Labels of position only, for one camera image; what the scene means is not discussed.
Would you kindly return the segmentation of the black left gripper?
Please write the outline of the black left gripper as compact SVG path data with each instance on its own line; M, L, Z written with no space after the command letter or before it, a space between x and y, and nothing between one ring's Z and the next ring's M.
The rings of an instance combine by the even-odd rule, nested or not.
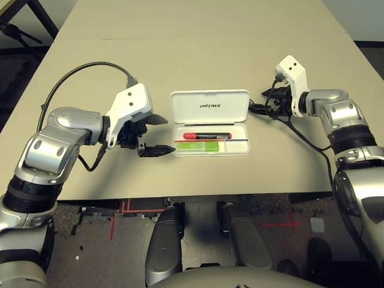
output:
M156 114L146 117L146 122L144 120L127 121L118 134L117 144L122 148L137 149L138 156L142 158L161 157L170 154L175 151L174 147L168 145L146 146L142 139L142 136L147 132L146 124L164 125L167 123L167 119Z

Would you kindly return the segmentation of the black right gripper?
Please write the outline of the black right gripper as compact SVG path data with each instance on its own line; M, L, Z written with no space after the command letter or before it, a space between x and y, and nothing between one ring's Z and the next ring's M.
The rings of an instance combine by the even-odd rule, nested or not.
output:
M279 117L290 117L292 115L292 95L290 86L269 88L261 93L264 97L269 97L268 106L251 103L248 111L251 113L268 113L272 119Z

